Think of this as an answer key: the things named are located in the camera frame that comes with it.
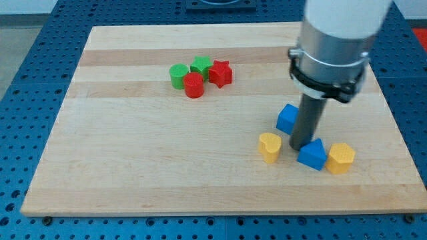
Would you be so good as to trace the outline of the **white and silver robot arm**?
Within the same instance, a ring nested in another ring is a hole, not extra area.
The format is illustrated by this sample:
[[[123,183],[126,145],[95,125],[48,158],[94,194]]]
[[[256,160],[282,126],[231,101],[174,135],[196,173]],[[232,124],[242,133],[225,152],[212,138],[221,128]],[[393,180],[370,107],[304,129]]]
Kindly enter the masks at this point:
[[[314,99],[350,102],[360,92],[391,0],[307,0],[290,76]]]

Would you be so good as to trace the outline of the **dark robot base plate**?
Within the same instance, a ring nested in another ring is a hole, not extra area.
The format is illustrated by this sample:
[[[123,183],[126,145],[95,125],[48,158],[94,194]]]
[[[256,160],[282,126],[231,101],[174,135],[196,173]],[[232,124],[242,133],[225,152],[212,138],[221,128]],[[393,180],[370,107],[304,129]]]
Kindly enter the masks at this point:
[[[257,0],[185,0],[187,12],[250,10],[257,8]]]

